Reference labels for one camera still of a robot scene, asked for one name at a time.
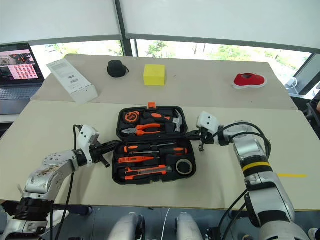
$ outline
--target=hammer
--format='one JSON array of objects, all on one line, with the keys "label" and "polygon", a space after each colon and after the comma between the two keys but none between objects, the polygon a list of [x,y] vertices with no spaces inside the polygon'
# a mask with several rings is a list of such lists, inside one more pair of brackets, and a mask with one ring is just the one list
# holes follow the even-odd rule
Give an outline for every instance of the hammer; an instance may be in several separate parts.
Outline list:
[{"label": "hammer", "polygon": [[182,116],[178,110],[175,110],[176,113],[178,114],[178,117],[172,117],[172,116],[166,116],[162,115],[160,113],[151,113],[148,111],[145,111],[143,113],[143,117],[145,119],[147,118],[153,118],[159,123],[174,123],[175,124],[175,132],[180,132],[180,127],[183,123]]}]

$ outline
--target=screwdriver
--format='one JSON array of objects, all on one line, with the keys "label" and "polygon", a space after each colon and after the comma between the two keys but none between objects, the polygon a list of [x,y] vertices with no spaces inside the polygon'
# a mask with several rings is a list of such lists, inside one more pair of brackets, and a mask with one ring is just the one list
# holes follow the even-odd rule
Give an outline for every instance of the screwdriver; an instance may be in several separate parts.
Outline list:
[{"label": "screwdriver", "polygon": [[125,153],[132,153],[132,152],[139,152],[144,150],[150,150],[152,147],[162,147],[162,146],[169,146],[175,145],[176,143],[165,143],[165,144],[158,144],[158,145],[151,145],[151,144],[135,144],[135,145],[128,145],[123,148]]},{"label": "screwdriver", "polygon": [[159,165],[156,167],[126,167],[125,168],[125,180],[134,180],[146,178],[147,175],[161,174],[166,175],[167,172],[171,172],[172,167],[166,165]]},{"label": "screwdriver", "polygon": [[153,160],[155,157],[153,156],[128,156],[128,157],[119,157],[118,163],[125,164],[125,163],[141,163],[148,160]]},{"label": "screwdriver", "polygon": [[184,155],[188,153],[188,149],[185,147],[174,147],[174,148],[160,148],[159,151],[139,151],[131,152],[131,154],[153,154],[159,153],[161,155],[173,154],[173,155]]}]

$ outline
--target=red shoe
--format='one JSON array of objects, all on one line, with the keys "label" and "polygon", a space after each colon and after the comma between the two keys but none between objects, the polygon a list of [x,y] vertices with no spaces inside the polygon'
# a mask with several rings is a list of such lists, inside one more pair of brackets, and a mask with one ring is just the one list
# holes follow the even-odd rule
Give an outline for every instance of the red shoe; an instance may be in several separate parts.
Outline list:
[{"label": "red shoe", "polygon": [[262,88],[266,84],[267,79],[263,76],[253,73],[240,73],[235,77],[232,87],[235,89]]}]

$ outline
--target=white box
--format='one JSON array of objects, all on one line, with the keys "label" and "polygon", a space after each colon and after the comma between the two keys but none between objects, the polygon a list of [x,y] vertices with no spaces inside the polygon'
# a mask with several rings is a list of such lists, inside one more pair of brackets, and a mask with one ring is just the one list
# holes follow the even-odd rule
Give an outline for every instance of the white box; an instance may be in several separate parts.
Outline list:
[{"label": "white box", "polygon": [[98,97],[95,86],[68,60],[63,58],[54,61],[47,64],[47,67],[77,104],[84,104]]}]

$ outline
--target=laptop keyboard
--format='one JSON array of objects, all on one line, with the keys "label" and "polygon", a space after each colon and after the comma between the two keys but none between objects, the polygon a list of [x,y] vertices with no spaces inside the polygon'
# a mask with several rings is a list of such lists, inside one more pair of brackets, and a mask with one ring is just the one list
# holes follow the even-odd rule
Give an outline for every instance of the laptop keyboard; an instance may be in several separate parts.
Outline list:
[{"label": "laptop keyboard", "polygon": [[0,100],[30,99],[39,87],[0,88]]}]

